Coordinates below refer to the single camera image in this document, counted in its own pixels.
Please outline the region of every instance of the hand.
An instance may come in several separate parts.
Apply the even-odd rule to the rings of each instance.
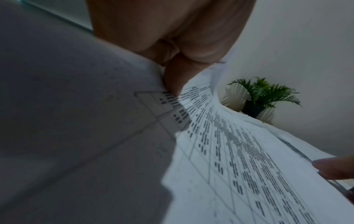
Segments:
[[[218,62],[243,30],[256,0],[87,0],[94,34],[166,65],[175,96]]]
[[[312,162],[318,173],[328,180],[354,178],[354,155],[348,157],[319,159]],[[345,195],[354,202],[354,194],[348,191]]]

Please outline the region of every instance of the black pot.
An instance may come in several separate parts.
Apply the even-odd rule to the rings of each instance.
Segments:
[[[265,107],[253,104],[253,102],[250,100],[246,100],[246,104],[244,105],[242,113],[247,114],[250,117],[256,118],[264,109]]]

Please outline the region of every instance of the paper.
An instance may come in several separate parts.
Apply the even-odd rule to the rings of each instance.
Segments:
[[[176,99],[148,60],[4,8],[1,158],[17,175],[2,178],[1,223],[353,220],[352,204],[286,145],[225,116],[219,66]]]

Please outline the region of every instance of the potted plant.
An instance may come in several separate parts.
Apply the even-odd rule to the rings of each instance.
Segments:
[[[256,78],[257,80],[253,84],[251,84],[251,80],[246,81],[245,79],[238,79],[229,84],[240,84],[250,93],[251,99],[246,101],[243,113],[256,118],[264,109],[275,108],[274,103],[278,101],[288,101],[300,105],[300,101],[294,96],[294,94],[298,94],[295,89],[279,84],[270,85],[266,78]]]

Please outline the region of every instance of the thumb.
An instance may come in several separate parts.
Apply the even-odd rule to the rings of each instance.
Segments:
[[[164,81],[167,89],[175,96],[181,94],[183,86],[198,73],[209,67],[211,63],[194,61],[176,54],[167,64],[164,72]]]
[[[312,162],[319,174],[328,180],[354,178],[354,155],[319,159]]]

